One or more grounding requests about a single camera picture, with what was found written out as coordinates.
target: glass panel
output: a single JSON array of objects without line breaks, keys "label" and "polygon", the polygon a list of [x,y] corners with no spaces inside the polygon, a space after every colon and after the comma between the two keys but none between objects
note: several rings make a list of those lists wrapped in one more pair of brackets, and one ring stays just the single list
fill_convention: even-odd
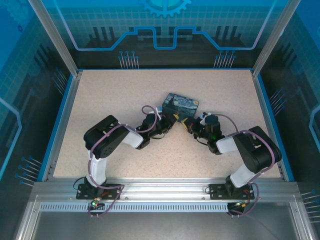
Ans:
[{"label": "glass panel", "polygon": [[246,217],[241,220],[214,212],[122,212],[110,215],[100,217],[99,221],[90,221],[85,212],[41,212],[33,239],[64,240],[66,236],[72,240],[106,239],[106,236],[120,240],[299,239],[291,209],[281,203],[259,203],[250,213],[254,219]]},{"label": "glass panel", "polygon": [[261,71],[293,176],[302,193],[312,189],[320,192],[319,9],[319,1],[300,2]]},{"label": "glass panel", "polygon": [[45,0],[79,68],[251,68],[287,0]]},{"label": "glass panel", "polygon": [[28,1],[1,1],[0,23],[0,232],[14,239],[70,73]]}]

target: wire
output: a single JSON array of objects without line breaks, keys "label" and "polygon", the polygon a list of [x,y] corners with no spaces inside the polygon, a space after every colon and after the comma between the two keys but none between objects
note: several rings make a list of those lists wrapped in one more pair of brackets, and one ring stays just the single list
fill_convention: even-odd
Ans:
[{"label": "wire", "polygon": [[207,189],[208,188],[210,188],[209,186],[207,186],[205,189],[204,189],[204,192],[206,193],[206,194],[210,194],[210,192],[207,192]]},{"label": "wire", "polygon": [[208,146],[208,144],[206,144],[206,143],[204,143],[204,142],[199,141],[199,139],[198,139],[198,138],[196,138],[195,140],[196,140],[198,143],[202,144],[202,145]]},{"label": "wire", "polygon": [[257,203],[258,203],[259,195],[260,195],[260,193],[259,193],[259,187],[258,187],[258,185],[257,185],[255,182],[253,182],[252,185],[255,185],[255,187],[256,187],[256,199],[255,199],[254,204],[252,205],[252,207],[251,207],[248,211],[246,211],[245,213],[242,213],[242,214],[240,215],[240,217],[241,217],[241,216],[246,216],[246,215],[248,215],[249,213],[251,213],[252,210],[255,208],[255,206],[256,206]]},{"label": "wire", "polygon": [[250,203],[250,192],[248,190],[243,190],[244,193],[248,196],[248,204]]},{"label": "wire", "polygon": [[111,208],[112,206],[115,204],[116,200],[120,197],[120,194],[122,193],[122,191],[124,190],[125,188],[125,185],[124,184],[120,184],[120,185],[117,185],[117,186],[101,186],[99,185],[95,180],[94,178],[92,177],[92,172],[91,172],[91,162],[92,162],[92,159],[93,159],[93,156],[94,156],[94,150],[95,148],[97,147],[98,144],[100,144],[105,138],[109,137],[111,133],[113,133],[115,130],[117,130],[118,128],[120,127],[126,127],[126,128],[129,128],[131,129],[132,131],[136,132],[136,133],[146,133],[148,131],[150,131],[151,129],[154,128],[154,126],[156,125],[157,123],[157,120],[158,120],[158,116],[156,114],[156,110],[152,107],[152,106],[149,106],[149,105],[145,105],[141,108],[141,111],[146,114],[144,112],[144,108],[151,108],[154,112],[154,123],[152,124],[152,126],[150,128],[148,128],[147,130],[136,130],[134,128],[132,128],[131,126],[128,126],[127,124],[119,124],[119,125],[116,125],[114,128],[110,129],[104,136],[102,136],[93,146],[92,148],[90,149],[90,157],[89,157],[89,162],[88,162],[88,175],[89,175],[89,178],[90,180],[92,181],[93,184],[95,184],[98,188],[101,188],[101,189],[106,189],[106,190],[112,190],[112,189],[119,189],[119,193],[116,195],[115,199],[113,200],[113,202],[111,203],[111,205],[107,208],[106,211],[104,211],[103,213],[100,213],[99,216],[101,215],[104,215],[106,214]]},{"label": "wire", "polygon": [[77,180],[75,180],[75,182],[74,182],[73,185],[72,185],[73,189],[78,190],[77,188],[75,188],[75,185],[76,185],[76,183],[77,183],[78,181],[80,181],[81,179],[84,179],[84,178],[85,178],[85,176],[82,176],[82,177],[79,177]]},{"label": "wire", "polygon": [[221,117],[225,117],[225,118],[227,118],[227,119],[229,119],[230,120],[230,122],[233,124],[233,126],[234,126],[234,128],[235,128],[235,132],[236,133],[239,133],[239,130],[238,130],[238,128],[237,128],[237,125],[235,124],[235,122],[230,118],[230,117],[228,117],[227,115],[224,115],[224,114],[220,114],[220,113],[217,113],[217,114],[212,114],[212,115],[214,115],[214,116],[221,116]]},{"label": "wire", "polygon": [[242,131],[240,131],[240,133],[247,133],[247,134],[251,134],[252,136],[255,136],[257,139],[259,139],[265,145],[265,147],[269,150],[269,152],[271,154],[271,164],[270,164],[270,166],[265,168],[265,169],[262,169],[253,178],[251,178],[248,181],[248,184],[251,185],[251,183],[254,180],[256,180],[261,174],[263,174],[266,171],[270,170],[275,165],[276,156],[275,156],[274,152],[272,151],[271,146],[262,137],[260,137],[258,134],[254,133],[253,131],[249,131],[249,130],[242,130]]},{"label": "wire", "polygon": [[[236,213],[236,214],[239,214],[239,216],[244,216],[244,214],[241,214],[240,211],[237,211],[237,210],[231,210],[231,211],[234,212],[234,213]],[[255,217],[253,217],[253,216],[250,216],[250,215],[246,215],[246,217],[248,217],[248,218],[250,218],[250,219],[252,219],[252,220],[260,223],[272,236],[274,236],[275,239],[280,240],[280,238],[279,238],[277,235],[275,235],[275,234],[271,231],[271,229],[268,228],[262,221],[260,221],[259,219],[255,218]]]}]

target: aluminum frame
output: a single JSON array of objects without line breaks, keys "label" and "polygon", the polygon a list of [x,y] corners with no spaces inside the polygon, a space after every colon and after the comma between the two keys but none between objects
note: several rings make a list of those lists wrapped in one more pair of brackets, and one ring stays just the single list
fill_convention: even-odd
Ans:
[{"label": "aluminum frame", "polygon": [[62,37],[60,36],[43,2],[41,0],[28,0],[28,1],[31,7],[33,8],[35,14],[39,18],[46,33],[49,35],[55,48],[59,52],[66,67],[68,68],[68,70],[73,76],[77,77],[79,72],[77,65],[74,62],[72,56],[70,55],[69,50],[67,49]]},{"label": "aluminum frame", "polygon": [[[74,179],[61,179],[34,184],[16,240],[32,239],[42,203],[78,204],[90,202],[90,200],[75,199],[76,191],[72,188],[73,182]],[[150,203],[191,203],[197,205],[231,202],[229,200],[210,200],[209,195],[204,192],[208,184],[224,183],[224,178],[110,178],[108,182],[126,185],[118,203],[140,203],[142,205]],[[258,179],[256,183],[259,185],[261,196],[259,202],[289,202],[297,235],[302,240],[316,239],[296,182],[263,178]],[[74,211],[60,209],[57,212]]]},{"label": "aluminum frame", "polygon": [[266,41],[260,55],[258,56],[252,71],[253,76],[257,77],[260,73],[262,67],[265,65],[268,57],[270,56],[272,50],[277,44],[279,38],[283,34],[287,24],[289,23],[292,15],[295,13],[301,0],[288,0],[285,8],[283,9],[278,21],[276,22],[268,40]]}]

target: enclosure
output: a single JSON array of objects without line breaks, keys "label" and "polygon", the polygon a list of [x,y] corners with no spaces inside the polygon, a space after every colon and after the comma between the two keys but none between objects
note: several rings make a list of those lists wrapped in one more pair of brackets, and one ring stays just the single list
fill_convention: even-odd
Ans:
[{"label": "enclosure", "polygon": [[[3,239],[318,239],[318,9],[316,0],[0,2]],[[260,126],[279,147],[282,160],[255,181],[256,207],[232,219],[237,201],[210,198],[206,187],[242,158],[212,154],[176,123],[144,149],[119,145],[105,174],[125,187],[91,219],[92,200],[74,188],[88,173],[84,133],[108,115],[140,126],[141,107],[169,93],[197,100],[197,116]]]}]

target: black mounting plate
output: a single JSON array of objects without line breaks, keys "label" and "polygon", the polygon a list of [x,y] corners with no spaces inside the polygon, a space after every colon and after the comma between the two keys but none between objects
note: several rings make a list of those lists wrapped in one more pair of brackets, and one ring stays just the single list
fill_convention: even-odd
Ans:
[{"label": "black mounting plate", "polygon": [[[104,184],[104,187],[114,187],[119,186],[119,184]],[[103,193],[108,192],[108,194],[104,195],[101,199],[102,200],[114,200],[117,197],[117,191],[120,188],[111,189],[111,190],[104,190]],[[97,196],[92,193],[92,188],[90,188],[87,184],[82,183],[78,185],[78,190],[76,193],[76,199],[78,200],[93,200]]]},{"label": "black mounting plate", "polygon": [[239,194],[234,194],[232,197],[229,196],[224,183],[209,184],[208,188],[211,200],[247,200],[248,196],[244,190],[248,190],[249,192],[252,191],[252,193],[250,193],[250,200],[255,199],[253,187],[249,185],[237,188],[237,192],[239,192]]}]

